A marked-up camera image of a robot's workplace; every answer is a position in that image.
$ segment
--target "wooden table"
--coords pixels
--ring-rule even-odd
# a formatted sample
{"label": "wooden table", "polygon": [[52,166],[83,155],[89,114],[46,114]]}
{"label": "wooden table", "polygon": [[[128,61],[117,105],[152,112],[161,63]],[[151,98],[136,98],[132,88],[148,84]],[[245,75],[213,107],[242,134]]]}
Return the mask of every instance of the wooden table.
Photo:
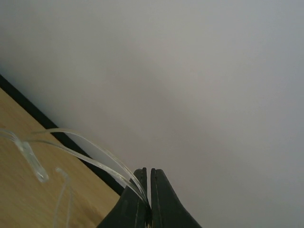
{"label": "wooden table", "polygon": [[[0,128],[25,137],[44,128],[0,89]],[[42,137],[59,143],[52,135]],[[0,137],[0,227],[53,227],[57,199],[65,182],[56,172],[63,169],[71,178],[73,206],[70,227],[95,228],[109,213],[119,196],[80,160],[49,145],[32,144],[49,181],[41,183],[25,158],[8,139]],[[65,227],[69,191],[65,190],[58,227]]]}

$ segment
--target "wood grain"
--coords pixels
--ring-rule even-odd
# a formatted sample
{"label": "wood grain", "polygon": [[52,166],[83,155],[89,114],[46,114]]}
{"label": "wood grain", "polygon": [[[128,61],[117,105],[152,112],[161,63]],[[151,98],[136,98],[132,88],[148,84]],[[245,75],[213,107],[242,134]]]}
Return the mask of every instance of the wood grain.
{"label": "wood grain", "polygon": [[[0,128],[25,137],[44,128],[0,89]],[[59,143],[53,136],[42,139]],[[40,183],[13,142],[0,137],[0,227],[53,227],[54,211],[64,184],[63,169],[71,178],[72,228],[95,228],[110,212],[119,196],[81,161],[52,146],[33,143],[32,148],[49,175]],[[58,227],[65,227],[69,192],[65,191],[58,212]]]}

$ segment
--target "plain background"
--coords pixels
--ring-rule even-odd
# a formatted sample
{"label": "plain background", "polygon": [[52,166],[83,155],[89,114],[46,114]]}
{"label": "plain background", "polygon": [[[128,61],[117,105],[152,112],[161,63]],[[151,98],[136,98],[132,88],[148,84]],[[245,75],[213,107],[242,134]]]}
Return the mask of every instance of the plain background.
{"label": "plain background", "polygon": [[164,169],[203,227],[304,227],[303,11],[300,0],[2,0],[0,73],[132,170]]}

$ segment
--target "black strip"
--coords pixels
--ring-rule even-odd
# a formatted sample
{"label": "black strip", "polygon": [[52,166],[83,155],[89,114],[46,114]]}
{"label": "black strip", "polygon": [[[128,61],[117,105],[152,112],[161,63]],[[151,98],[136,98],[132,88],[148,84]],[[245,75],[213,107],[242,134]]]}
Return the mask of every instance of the black strip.
{"label": "black strip", "polygon": [[[12,84],[10,84],[2,75],[0,75],[0,88],[2,88],[11,98],[13,98],[22,108],[25,109],[33,118],[35,118],[44,128],[57,128],[57,126],[48,119],[36,106],[34,106],[21,92],[19,92]],[[73,140],[64,133],[53,133],[54,137],[64,146],[89,157]],[[85,164],[100,179],[102,179],[111,189],[118,195],[121,195],[124,188],[106,171],[97,168],[85,161]]]}

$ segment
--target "gray wall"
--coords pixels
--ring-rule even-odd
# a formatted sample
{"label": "gray wall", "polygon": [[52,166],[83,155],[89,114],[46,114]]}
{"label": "gray wall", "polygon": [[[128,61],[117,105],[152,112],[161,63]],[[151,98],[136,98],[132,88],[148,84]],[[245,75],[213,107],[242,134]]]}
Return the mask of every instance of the gray wall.
{"label": "gray wall", "polygon": [[0,72],[132,170],[164,169],[205,228],[304,227],[303,10],[2,0]]}

